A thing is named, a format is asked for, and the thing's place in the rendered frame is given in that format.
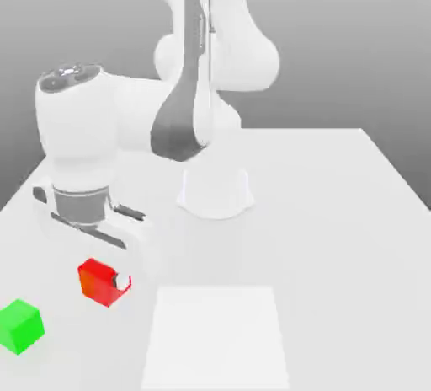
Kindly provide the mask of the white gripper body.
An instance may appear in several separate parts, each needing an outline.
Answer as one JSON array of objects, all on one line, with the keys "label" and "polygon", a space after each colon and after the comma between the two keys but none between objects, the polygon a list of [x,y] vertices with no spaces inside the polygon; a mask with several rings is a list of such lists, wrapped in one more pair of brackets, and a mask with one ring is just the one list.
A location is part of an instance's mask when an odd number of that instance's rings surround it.
[{"label": "white gripper body", "polygon": [[70,260],[94,257],[112,265],[138,265],[152,246],[151,221],[115,212],[94,228],[77,228],[53,212],[40,212],[39,225],[50,251]]}]

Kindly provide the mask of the small red cube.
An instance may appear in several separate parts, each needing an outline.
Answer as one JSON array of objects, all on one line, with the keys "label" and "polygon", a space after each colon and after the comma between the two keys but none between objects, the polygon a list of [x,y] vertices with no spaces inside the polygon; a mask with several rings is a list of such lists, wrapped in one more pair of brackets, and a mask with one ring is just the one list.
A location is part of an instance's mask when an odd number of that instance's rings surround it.
[{"label": "small red cube", "polygon": [[107,308],[127,293],[114,287],[114,276],[119,273],[115,268],[94,258],[89,258],[77,268],[82,294]]}]

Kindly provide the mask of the small green cube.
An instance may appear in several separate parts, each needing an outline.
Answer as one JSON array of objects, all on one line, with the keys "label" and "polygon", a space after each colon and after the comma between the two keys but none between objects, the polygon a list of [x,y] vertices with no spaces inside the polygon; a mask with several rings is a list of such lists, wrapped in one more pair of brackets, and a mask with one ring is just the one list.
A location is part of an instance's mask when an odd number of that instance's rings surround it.
[{"label": "small green cube", "polygon": [[0,309],[0,345],[19,355],[45,334],[45,327],[37,307],[15,299]]}]

